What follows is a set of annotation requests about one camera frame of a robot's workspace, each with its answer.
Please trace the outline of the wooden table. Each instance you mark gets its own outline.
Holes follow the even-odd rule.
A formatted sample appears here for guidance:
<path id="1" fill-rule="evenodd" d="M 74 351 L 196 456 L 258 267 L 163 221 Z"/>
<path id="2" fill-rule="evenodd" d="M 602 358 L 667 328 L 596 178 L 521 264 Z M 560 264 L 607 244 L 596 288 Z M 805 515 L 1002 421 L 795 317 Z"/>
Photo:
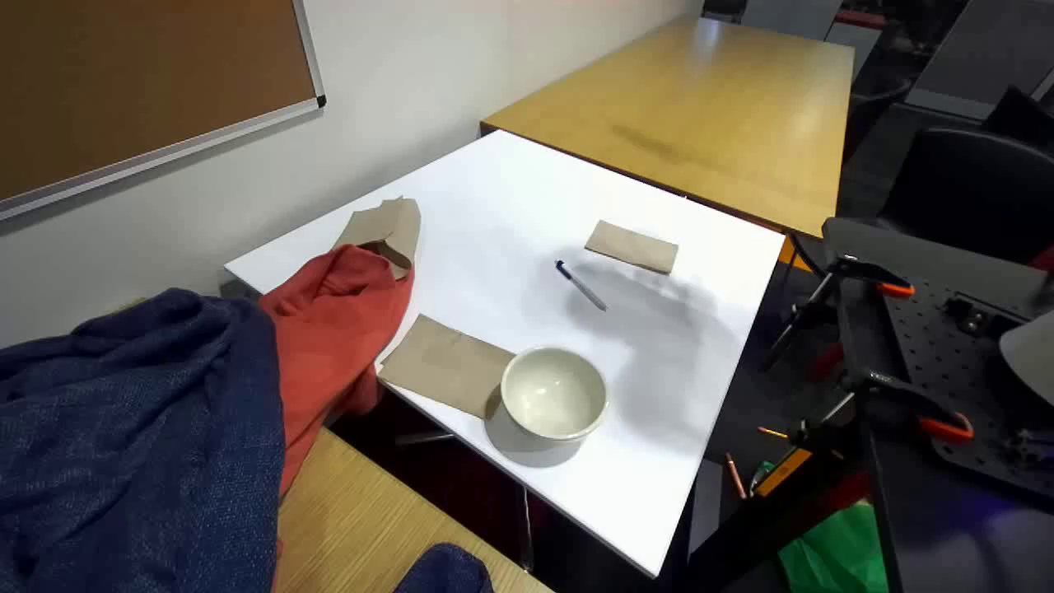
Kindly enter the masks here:
<path id="1" fill-rule="evenodd" d="M 485 129 L 818 238 L 838 213 L 850 82 L 850 45 L 695 16 L 490 113 Z"/>

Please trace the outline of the cork bulletin board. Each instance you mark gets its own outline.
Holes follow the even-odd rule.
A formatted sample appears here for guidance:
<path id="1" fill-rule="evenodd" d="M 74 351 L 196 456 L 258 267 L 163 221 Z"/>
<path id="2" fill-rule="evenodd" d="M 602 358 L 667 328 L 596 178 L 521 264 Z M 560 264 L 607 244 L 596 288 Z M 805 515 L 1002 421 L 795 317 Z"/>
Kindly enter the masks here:
<path id="1" fill-rule="evenodd" d="M 0 218 L 324 105 L 308 0 L 0 0 Z"/>

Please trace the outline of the green plastic bag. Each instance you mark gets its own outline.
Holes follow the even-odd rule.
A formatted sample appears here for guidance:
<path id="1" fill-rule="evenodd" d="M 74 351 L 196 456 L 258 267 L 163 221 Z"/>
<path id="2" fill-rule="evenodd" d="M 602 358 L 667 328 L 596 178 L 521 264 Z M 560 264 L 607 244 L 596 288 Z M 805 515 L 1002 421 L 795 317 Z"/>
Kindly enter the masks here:
<path id="1" fill-rule="evenodd" d="M 890 593 L 875 510 L 852 502 L 779 555 L 790 593 Z"/>

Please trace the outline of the white ceramic bowl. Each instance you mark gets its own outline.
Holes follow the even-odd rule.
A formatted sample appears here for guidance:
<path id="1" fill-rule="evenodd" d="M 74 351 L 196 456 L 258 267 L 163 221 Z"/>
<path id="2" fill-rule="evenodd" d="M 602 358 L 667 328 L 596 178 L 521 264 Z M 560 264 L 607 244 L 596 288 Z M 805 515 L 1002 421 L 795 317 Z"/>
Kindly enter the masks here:
<path id="1" fill-rule="evenodd" d="M 500 375 L 500 406 L 535 439 L 581 443 L 607 411 L 607 380 L 581 354 L 527 351 Z"/>

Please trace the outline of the brown cardboard piece near bowl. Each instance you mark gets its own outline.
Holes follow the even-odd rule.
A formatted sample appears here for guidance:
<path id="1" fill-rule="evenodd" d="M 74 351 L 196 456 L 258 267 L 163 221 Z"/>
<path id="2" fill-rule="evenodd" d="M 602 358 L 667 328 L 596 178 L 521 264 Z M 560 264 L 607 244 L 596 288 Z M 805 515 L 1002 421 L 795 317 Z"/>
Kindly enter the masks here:
<path id="1" fill-rule="evenodd" d="M 405 339 L 382 358 L 382 380 L 485 419 L 506 364 L 506 351 L 417 317 Z"/>

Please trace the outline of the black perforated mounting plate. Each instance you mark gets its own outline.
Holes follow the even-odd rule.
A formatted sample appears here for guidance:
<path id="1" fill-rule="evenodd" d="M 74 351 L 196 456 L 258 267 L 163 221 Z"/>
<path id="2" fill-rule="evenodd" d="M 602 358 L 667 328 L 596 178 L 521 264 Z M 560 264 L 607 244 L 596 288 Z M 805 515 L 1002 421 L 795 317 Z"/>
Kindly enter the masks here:
<path id="1" fill-rule="evenodd" d="M 890 373 L 948 399 L 976 421 L 976 443 L 928 439 L 932 456 L 1050 502 L 1050 406 L 1002 356 L 1002 335 L 1050 309 L 1042 275 L 842 218 L 824 223 L 824 244 L 855 267 L 841 298 L 852 375 Z"/>

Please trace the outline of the red cloth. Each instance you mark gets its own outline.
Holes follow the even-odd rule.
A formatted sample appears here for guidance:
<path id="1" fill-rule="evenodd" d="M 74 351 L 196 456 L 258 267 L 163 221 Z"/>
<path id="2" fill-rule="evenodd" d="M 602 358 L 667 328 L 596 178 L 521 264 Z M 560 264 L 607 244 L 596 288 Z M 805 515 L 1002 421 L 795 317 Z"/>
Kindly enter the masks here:
<path id="1" fill-rule="evenodd" d="M 400 334 L 414 275 L 357 244 L 308 260 L 262 300 L 275 324 L 283 399 L 283 479 L 289 491 L 332 417 L 382 402 L 375 358 Z"/>

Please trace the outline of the brown cardboard piece far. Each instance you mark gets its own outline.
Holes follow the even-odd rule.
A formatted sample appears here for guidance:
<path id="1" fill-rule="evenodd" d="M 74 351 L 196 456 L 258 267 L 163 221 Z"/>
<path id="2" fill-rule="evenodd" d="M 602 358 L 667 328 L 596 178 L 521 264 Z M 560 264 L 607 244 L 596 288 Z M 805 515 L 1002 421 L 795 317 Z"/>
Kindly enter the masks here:
<path id="1" fill-rule="evenodd" d="M 653 275 L 668 275 L 675 267 L 678 246 L 611 221 L 600 221 L 588 242 L 592 254 L 653 271 Z"/>

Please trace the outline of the small blue cloth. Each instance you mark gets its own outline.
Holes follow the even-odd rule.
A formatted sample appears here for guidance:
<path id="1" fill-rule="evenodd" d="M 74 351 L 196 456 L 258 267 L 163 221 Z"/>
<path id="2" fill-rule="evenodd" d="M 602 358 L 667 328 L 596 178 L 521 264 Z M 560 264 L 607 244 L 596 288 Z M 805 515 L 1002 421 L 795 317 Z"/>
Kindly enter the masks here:
<path id="1" fill-rule="evenodd" d="M 397 593 L 495 593 L 495 583 L 464 546 L 434 544 L 410 566 Z"/>

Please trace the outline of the brown paper bag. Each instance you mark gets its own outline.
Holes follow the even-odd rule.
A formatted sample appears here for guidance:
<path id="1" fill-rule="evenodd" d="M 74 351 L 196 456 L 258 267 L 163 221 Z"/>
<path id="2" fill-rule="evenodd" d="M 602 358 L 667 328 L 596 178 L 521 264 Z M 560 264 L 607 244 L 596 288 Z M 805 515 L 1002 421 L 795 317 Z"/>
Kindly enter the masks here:
<path id="1" fill-rule="evenodd" d="M 414 267 L 417 231 L 417 206 L 413 199 L 389 199 L 369 211 L 357 211 L 345 221 L 338 244 L 369 246 L 389 260 L 397 276 L 405 276 Z"/>

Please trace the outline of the black orange clamp lower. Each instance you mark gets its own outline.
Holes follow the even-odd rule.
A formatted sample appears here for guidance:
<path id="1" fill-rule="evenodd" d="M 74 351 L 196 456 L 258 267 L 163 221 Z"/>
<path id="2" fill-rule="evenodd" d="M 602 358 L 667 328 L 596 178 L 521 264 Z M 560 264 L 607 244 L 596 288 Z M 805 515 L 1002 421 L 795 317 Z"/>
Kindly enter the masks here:
<path id="1" fill-rule="evenodd" d="M 795 428 L 795 443 L 808 450 L 835 444 L 838 432 L 872 411 L 897 411 L 916 432 L 942 444 L 973 444 L 976 421 L 948 399 L 925 393 L 890 373 L 863 373 L 846 381 L 846 393 L 818 419 Z"/>

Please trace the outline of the black office chair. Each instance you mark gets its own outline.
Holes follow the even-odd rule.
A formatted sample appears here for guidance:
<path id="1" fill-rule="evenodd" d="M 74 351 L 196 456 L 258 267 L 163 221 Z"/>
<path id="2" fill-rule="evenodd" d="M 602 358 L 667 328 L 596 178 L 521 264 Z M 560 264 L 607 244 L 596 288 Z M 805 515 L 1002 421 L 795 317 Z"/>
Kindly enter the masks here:
<path id="1" fill-rule="evenodd" d="M 1054 244 L 1054 158 L 991 133 L 921 129 L 880 218 L 925 242 L 1028 264 Z"/>

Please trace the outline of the black pen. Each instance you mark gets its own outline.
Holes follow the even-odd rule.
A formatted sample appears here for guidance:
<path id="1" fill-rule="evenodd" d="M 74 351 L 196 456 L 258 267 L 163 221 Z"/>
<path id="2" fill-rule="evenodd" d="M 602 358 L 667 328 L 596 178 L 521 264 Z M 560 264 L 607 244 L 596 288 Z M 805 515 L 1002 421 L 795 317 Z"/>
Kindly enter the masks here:
<path id="1" fill-rule="evenodd" d="M 556 260 L 552 267 L 556 267 L 556 275 L 560 275 L 566 284 L 573 284 L 596 309 L 607 309 L 607 305 L 602 305 L 582 281 L 577 281 L 562 260 Z"/>

